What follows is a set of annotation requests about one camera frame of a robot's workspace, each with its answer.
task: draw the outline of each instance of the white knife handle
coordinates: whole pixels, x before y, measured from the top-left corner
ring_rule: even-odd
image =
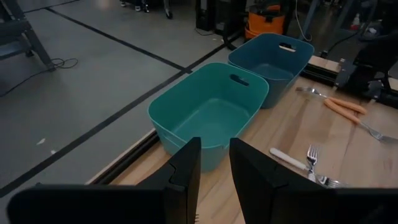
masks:
[[[308,173],[308,178],[312,181],[314,181],[315,183],[317,182],[316,178],[315,178],[315,174],[313,172],[309,172]]]
[[[280,150],[278,150],[276,148],[271,148],[269,150],[269,152],[272,155],[278,157],[279,159],[282,159],[282,160],[292,164],[293,166],[295,166],[295,167],[297,167],[299,169],[309,170],[309,168],[304,163],[302,163],[302,162],[300,162],[300,161],[298,161],[296,159],[291,158],[290,156],[288,156],[287,154],[283,153],[282,151],[280,151]]]

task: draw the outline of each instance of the utensil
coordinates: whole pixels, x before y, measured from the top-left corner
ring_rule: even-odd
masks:
[[[324,97],[325,100],[323,102],[327,107],[332,109],[334,112],[337,112],[340,115],[344,116],[345,118],[349,119],[354,124],[358,124],[358,125],[362,126],[363,128],[367,129],[369,131],[370,135],[372,137],[374,137],[375,139],[379,140],[380,142],[389,143],[389,144],[398,143],[398,139],[381,134],[380,132],[369,127],[367,124],[363,123],[359,118],[355,117],[353,114],[349,113],[348,111],[344,110],[344,108],[343,108],[343,107],[345,107],[345,108],[351,109],[353,111],[357,111],[361,114],[366,114],[367,111],[362,106],[359,106],[355,103],[350,103],[350,102],[347,102],[344,100],[339,100],[339,99],[336,99],[336,98],[333,98],[330,96],[322,95],[316,89],[310,88],[310,87],[297,87],[296,91],[306,91],[306,92],[313,93],[315,95]]]
[[[310,165],[310,170],[308,171],[308,178],[314,182],[316,182],[314,167],[318,162],[318,148],[310,145],[310,148],[307,151],[307,162]]]
[[[310,170],[310,168],[307,167],[304,163],[302,163],[302,162],[290,157],[289,155],[283,153],[282,151],[280,151],[280,150],[278,150],[276,148],[271,148],[269,150],[269,152],[272,155],[278,157],[279,159],[282,159],[283,161],[288,162],[289,164],[292,164],[293,166],[295,166],[295,167],[297,167],[299,169],[302,169],[302,170],[305,170],[305,171],[309,171]],[[342,182],[337,181],[337,180],[333,180],[333,179],[331,179],[329,177],[326,177],[324,175],[315,174],[315,177],[317,178],[319,183],[321,183],[322,186],[325,186],[325,187],[329,187],[329,188],[348,187],[347,184],[342,183]]]

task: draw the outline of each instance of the orange handle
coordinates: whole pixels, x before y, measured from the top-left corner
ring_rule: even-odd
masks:
[[[333,101],[337,105],[344,106],[345,108],[351,109],[351,110],[359,112],[361,114],[366,114],[368,112],[365,108],[363,108],[362,106],[359,106],[359,105],[357,105],[355,103],[350,103],[350,102],[347,102],[345,100],[339,100],[339,99],[336,99],[334,97],[328,97],[328,99],[330,99],[331,101]]]
[[[353,114],[344,110],[344,108],[340,107],[335,102],[331,101],[329,98],[325,99],[323,102],[327,107],[329,107],[336,113],[339,113],[340,115],[344,116],[345,118],[351,120],[355,124],[359,124],[361,122],[361,120],[359,118],[355,117]]]

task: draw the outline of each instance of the dark blue plastic bin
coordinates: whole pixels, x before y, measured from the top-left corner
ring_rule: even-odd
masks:
[[[230,53],[228,63],[267,80],[269,92],[261,108],[268,109],[295,83],[313,51],[312,45],[301,40],[261,34]]]

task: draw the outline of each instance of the orange shop vacuum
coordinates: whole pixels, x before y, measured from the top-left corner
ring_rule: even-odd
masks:
[[[244,28],[246,40],[263,34],[284,32],[285,13],[281,11],[280,4],[269,4],[265,1],[256,1],[249,7],[248,21]]]

